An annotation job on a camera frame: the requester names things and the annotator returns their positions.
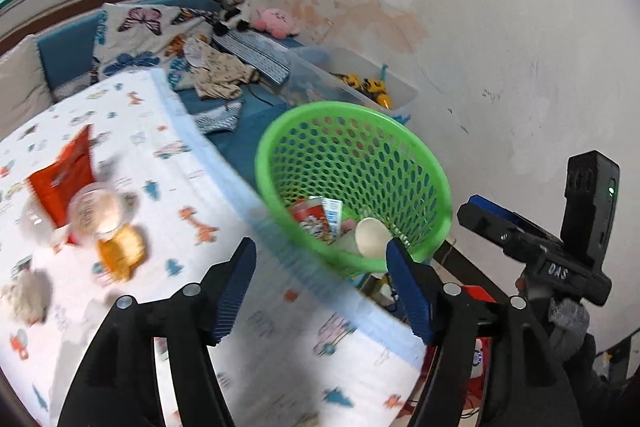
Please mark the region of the patterned white tablecloth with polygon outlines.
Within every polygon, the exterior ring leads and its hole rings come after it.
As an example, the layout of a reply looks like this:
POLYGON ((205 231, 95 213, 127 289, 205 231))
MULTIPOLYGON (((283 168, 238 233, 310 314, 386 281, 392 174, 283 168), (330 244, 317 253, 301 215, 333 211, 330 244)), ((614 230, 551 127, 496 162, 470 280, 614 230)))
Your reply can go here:
POLYGON ((124 72, 44 110, 1 143, 1 276, 43 273, 46 321, 1 321, 1 369, 32 420, 53 426, 114 297, 145 303, 198 281, 243 237, 257 267, 232 333, 210 355, 240 426, 389 426, 409 400, 425 350, 410 329, 285 243, 250 186, 204 139, 156 70, 124 72), (28 177, 82 130, 94 171, 134 204, 145 256, 114 281, 96 250, 53 248, 22 230, 28 177))

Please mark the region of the white tissue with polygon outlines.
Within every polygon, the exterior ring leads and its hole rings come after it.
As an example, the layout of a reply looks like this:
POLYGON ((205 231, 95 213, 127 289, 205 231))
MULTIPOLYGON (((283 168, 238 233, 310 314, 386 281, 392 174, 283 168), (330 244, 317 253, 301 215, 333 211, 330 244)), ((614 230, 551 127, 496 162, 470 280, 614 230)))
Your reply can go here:
POLYGON ((52 286, 44 271, 25 270, 1 286, 1 313, 26 326, 43 323, 51 304, 52 286))

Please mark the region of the white blue milk carton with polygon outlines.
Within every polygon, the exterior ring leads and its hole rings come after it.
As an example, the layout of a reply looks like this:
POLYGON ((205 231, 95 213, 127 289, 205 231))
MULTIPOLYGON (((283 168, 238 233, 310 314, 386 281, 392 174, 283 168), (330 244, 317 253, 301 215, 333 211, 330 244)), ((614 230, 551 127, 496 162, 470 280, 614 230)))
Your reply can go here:
POLYGON ((332 236, 334 239, 339 239, 342 235, 343 202, 339 199, 320 196, 311 196, 309 202, 321 202, 332 236))

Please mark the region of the yellow toy truck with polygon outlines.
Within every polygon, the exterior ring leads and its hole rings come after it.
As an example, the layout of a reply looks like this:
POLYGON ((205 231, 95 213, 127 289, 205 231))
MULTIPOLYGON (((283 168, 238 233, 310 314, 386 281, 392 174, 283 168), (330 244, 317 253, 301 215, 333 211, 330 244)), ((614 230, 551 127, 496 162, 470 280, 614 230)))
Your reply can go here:
POLYGON ((379 106, 392 109, 393 101, 387 93, 386 84, 379 79, 361 78, 356 74, 335 74, 335 77, 341 80, 349 88, 352 88, 363 94, 371 101, 379 106))

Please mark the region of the right butterfly pillow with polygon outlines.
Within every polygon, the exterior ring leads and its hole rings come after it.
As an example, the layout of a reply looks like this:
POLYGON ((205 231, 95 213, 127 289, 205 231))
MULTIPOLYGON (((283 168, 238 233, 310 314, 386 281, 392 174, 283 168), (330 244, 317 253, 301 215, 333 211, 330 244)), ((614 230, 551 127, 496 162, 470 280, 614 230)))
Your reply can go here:
POLYGON ((171 5, 105 3, 94 36, 91 78, 101 81, 130 70, 160 68, 172 90, 191 89, 187 41, 210 41, 214 14, 171 5))

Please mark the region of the striped grey cloth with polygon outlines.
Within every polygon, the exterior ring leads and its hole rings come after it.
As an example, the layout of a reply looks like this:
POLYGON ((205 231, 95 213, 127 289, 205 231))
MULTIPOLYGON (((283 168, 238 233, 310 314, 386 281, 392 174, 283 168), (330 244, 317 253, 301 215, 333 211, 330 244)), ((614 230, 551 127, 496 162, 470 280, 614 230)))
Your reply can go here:
POLYGON ((288 80, 288 49, 282 44, 254 31, 230 30, 223 36, 213 35, 212 39, 218 48, 254 67, 272 83, 281 86, 288 80))

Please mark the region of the orange red snack bag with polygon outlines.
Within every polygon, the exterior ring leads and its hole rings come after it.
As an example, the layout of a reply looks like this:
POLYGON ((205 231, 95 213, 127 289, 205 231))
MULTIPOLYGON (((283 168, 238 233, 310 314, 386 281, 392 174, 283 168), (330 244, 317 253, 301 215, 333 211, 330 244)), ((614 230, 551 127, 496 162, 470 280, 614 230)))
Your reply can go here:
POLYGON ((86 124, 58 154, 55 162, 27 178, 29 190, 51 220, 55 230, 68 225, 68 207, 85 186, 96 182, 92 170, 90 134, 86 124))

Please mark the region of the clear pudding cup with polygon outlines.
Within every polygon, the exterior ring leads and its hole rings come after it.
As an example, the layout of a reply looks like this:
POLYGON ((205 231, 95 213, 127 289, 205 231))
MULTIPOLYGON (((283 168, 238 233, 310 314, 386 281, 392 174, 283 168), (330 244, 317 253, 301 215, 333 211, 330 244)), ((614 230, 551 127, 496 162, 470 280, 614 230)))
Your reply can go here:
POLYGON ((47 211, 37 199, 30 198, 23 207, 20 222, 18 222, 25 239, 40 247, 63 247, 67 242, 69 225, 57 227, 47 211))

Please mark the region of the green plastic waste basket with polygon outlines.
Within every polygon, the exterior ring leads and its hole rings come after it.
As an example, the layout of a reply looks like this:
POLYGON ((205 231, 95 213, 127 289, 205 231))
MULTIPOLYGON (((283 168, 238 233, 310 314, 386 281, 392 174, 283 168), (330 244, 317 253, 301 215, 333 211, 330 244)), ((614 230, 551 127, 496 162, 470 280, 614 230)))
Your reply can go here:
POLYGON ((378 219, 417 262, 451 227, 450 185, 434 154, 403 124, 352 103, 310 103, 276 118, 258 142, 255 180, 283 232, 344 277, 383 273, 385 261, 318 241, 295 221, 296 202, 336 199, 345 218, 378 219))

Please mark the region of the pink plush toy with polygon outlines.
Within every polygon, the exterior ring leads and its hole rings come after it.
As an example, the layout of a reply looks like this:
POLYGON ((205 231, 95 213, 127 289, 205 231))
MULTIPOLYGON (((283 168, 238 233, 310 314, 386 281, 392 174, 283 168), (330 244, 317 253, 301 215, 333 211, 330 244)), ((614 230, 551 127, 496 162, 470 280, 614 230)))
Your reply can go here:
POLYGON ((281 9, 264 9, 257 12, 252 27, 269 34, 272 38, 283 40, 299 34, 299 28, 289 12, 281 9))

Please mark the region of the clear plastic toy bin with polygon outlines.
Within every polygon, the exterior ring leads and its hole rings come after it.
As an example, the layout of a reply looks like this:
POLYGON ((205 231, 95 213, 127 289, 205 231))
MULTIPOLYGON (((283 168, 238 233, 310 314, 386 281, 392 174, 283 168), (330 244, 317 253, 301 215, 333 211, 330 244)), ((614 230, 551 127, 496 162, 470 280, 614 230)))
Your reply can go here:
POLYGON ((337 101, 367 106, 408 124, 419 91, 359 54, 337 46, 301 46, 285 53, 281 95, 292 106, 337 101))

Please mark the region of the red printed plastic cup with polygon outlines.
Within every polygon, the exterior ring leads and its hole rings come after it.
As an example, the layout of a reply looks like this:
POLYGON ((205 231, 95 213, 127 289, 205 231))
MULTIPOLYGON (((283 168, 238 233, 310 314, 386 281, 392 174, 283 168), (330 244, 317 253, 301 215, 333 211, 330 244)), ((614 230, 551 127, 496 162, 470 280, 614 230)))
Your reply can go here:
POLYGON ((290 213, 299 228, 317 241, 325 244, 331 244, 334 241, 320 197, 299 200, 290 208, 290 213))

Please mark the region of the beige crumpled clothes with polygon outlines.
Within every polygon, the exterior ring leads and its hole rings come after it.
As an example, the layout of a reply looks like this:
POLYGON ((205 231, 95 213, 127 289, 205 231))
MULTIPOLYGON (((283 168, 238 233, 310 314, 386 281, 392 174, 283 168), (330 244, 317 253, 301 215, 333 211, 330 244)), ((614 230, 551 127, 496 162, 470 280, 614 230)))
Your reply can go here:
POLYGON ((190 38, 183 52, 188 70, 182 87, 193 88, 201 100, 236 100, 242 95, 243 86, 259 79, 256 68, 204 41, 190 38))

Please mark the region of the beige cushion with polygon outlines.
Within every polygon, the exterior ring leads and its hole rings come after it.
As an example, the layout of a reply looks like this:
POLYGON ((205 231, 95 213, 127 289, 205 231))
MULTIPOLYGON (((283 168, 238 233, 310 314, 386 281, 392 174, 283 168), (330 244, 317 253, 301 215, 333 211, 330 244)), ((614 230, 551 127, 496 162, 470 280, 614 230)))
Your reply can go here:
POLYGON ((6 139, 53 104, 34 35, 2 55, 0 74, 0 135, 6 139))

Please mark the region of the white paper cup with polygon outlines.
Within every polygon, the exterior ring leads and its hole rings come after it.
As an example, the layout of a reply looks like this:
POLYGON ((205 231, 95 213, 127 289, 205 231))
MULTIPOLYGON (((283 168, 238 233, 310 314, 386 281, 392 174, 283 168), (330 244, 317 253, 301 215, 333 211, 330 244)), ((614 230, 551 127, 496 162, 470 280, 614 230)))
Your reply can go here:
POLYGON ((333 247, 366 259, 383 259, 386 245, 393 238, 386 225, 375 218, 364 218, 333 243, 333 247))

